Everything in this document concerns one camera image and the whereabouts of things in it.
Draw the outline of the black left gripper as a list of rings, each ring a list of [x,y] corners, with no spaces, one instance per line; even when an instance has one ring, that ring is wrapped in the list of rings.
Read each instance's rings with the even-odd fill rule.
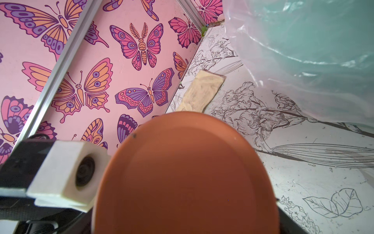
[[[17,221],[17,234],[90,234],[92,212],[38,207],[33,199],[1,197],[1,220]]]

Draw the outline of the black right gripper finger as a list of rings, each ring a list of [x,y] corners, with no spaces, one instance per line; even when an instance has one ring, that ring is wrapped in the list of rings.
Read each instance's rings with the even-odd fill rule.
[[[277,207],[279,212],[280,234],[307,234],[307,232],[292,219],[289,209],[282,209],[279,206],[279,203],[280,202],[278,201]]]

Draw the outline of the brown jar lid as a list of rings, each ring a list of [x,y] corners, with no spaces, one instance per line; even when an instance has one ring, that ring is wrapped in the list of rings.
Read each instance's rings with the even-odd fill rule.
[[[196,112],[139,126],[108,164],[94,234],[277,234],[269,176],[233,127]]]

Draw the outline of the beige work glove left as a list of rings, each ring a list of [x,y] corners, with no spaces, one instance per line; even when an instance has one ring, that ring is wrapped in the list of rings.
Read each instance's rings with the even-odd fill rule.
[[[226,77],[209,71],[200,70],[187,91],[176,111],[202,113],[213,100]]]

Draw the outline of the clear plastic bin liner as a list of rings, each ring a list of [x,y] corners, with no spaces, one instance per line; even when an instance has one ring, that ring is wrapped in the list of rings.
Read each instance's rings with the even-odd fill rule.
[[[319,121],[374,124],[373,1],[224,1],[223,9],[256,84]]]

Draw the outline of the mint green trash bin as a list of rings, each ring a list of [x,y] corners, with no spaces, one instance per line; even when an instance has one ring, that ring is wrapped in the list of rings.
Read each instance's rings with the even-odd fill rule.
[[[250,36],[310,93],[374,92],[373,1],[246,1]]]

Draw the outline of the aluminium frame post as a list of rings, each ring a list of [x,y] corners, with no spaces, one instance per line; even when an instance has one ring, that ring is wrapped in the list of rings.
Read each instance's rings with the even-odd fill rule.
[[[51,75],[49,76],[45,87],[43,88],[39,99],[37,100],[28,121],[23,127],[22,132],[20,133],[15,147],[25,139],[34,135],[41,124],[44,115],[48,111],[49,106],[51,105],[53,98],[57,92],[57,89],[62,83],[62,80],[70,67],[74,57],[84,40],[86,33],[102,3],[102,0],[93,0],[87,2],[86,7],[84,8],[81,16],[77,22],[76,27],[74,28],[71,36],[68,39],[68,42],[56,62],[54,69],[52,70]]]

